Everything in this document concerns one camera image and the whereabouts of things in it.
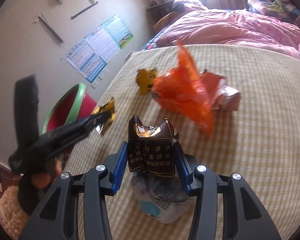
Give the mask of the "person's left hand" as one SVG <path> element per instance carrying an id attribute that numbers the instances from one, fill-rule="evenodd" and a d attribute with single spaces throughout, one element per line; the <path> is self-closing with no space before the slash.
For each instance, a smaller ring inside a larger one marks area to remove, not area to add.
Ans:
<path id="1" fill-rule="evenodd" d="M 60 176 L 60 174 L 63 172 L 63 164 L 59 159 L 55 160 L 54 172 L 54 177 L 51 177 L 48 173 L 45 172 L 33 174 L 31 176 L 32 185 L 37 189 L 44 189 L 51 183 L 53 184 L 57 177 Z"/>

